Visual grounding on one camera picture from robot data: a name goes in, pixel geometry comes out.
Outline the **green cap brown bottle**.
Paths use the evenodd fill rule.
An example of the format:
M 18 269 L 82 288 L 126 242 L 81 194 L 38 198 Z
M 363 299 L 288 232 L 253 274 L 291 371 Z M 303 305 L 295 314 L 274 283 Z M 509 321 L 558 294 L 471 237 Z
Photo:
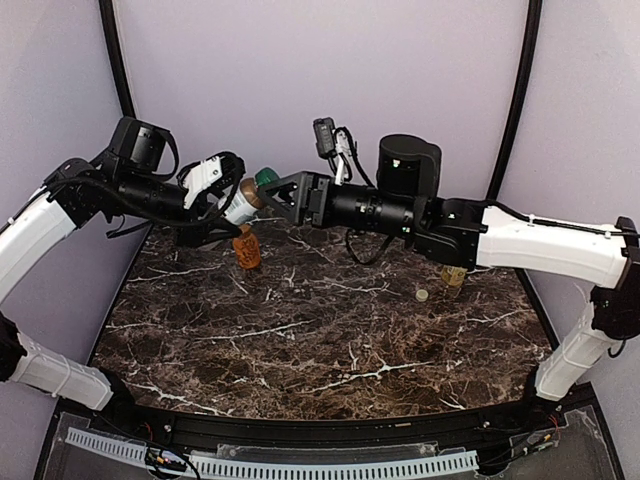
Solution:
M 244 178 L 238 191 L 222 217 L 230 223 L 240 226 L 251 221 L 266 204 L 258 196 L 258 188 L 253 177 Z

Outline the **pale cream bottle cap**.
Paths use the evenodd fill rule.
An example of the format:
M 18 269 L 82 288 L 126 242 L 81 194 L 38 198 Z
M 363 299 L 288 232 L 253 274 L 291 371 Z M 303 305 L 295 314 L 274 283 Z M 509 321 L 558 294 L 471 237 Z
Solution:
M 419 302 L 426 302 L 429 298 L 429 292 L 424 289 L 419 289 L 416 291 L 415 297 Z

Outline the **yellow tea bottle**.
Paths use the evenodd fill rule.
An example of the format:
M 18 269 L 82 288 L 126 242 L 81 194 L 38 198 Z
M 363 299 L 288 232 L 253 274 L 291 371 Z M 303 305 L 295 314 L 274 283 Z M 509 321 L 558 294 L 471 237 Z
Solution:
M 463 286 L 467 269 L 455 266 L 444 266 L 441 271 L 441 279 L 446 284 L 446 292 L 455 298 Z

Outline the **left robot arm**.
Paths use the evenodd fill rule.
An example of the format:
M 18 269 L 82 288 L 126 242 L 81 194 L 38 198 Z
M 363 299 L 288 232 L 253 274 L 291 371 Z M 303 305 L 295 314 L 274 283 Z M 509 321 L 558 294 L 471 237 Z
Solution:
M 98 214 L 106 221 L 131 216 L 144 225 L 174 228 L 179 243 L 188 246 L 238 236 L 224 214 L 245 175 L 243 160 L 223 151 L 161 174 L 165 149 L 179 155 L 169 130 L 124 116 L 93 160 L 71 158 L 52 172 L 1 228 L 1 295 L 8 296 L 49 251 Z M 116 375 L 40 345 L 7 317 L 1 319 L 1 379 L 95 412 L 131 400 Z

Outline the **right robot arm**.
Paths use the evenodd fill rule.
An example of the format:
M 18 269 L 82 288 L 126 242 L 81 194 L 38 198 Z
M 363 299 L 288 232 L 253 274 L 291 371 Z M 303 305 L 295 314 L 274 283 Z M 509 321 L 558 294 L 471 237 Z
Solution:
M 577 324 L 534 371 L 529 398 L 560 402 L 608 351 L 639 334 L 639 233 L 634 222 L 589 225 L 519 213 L 492 200 L 437 195 L 441 150 L 419 137 L 379 142 L 377 184 L 301 171 L 258 189 L 282 217 L 404 240 L 427 259 L 473 270 L 534 270 L 593 283 Z

